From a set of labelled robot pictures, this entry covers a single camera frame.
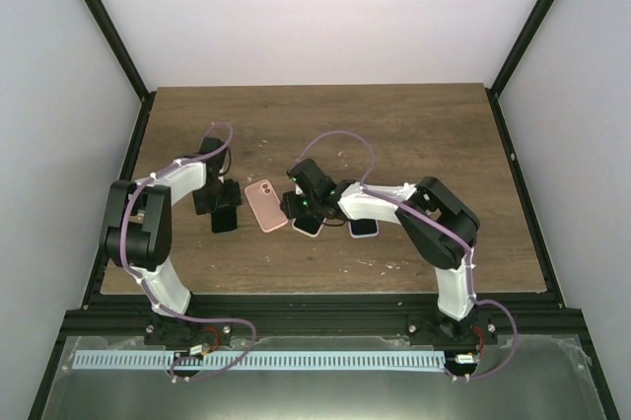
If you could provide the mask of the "black phone teal edge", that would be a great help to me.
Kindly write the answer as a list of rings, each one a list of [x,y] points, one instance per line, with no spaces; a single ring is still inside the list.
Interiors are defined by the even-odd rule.
[[[219,208],[211,213],[211,231],[213,234],[231,233],[238,226],[238,212],[235,207]]]

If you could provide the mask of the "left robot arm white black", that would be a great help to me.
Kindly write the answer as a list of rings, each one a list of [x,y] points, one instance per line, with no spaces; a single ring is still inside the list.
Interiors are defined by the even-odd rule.
[[[242,199],[240,185],[226,177],[231,164],[229,143],[205,137],[198,152],[109,188],[100,249],[141,288],[152,311],[169,318],[167,333],[181,345],[200,336],[202,322],[189,312],[193,296],[172,262],[173,207],[191,196],[195,214],[210,217],[212,233],[235,231]]]

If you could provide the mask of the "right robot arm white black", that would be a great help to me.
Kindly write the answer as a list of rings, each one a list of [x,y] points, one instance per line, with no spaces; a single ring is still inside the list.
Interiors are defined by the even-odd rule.
[[[287,176],[295,189],[283,194],[280,208],[290,219],[373,220],[400,226],[422,259],[434,267],[441,337],[459,344],[472,333],[472,271],[480,221],[440,180],[427,176],[400,186],[336,182],[312,159],[294,165]]]

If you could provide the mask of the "pink phone case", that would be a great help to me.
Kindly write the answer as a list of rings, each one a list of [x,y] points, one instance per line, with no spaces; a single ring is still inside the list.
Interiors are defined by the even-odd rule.
[[[288,223],[288,218],[280,208],[278,195],[268,179],[248,185],[245,198],[263,233],[274,232]]]

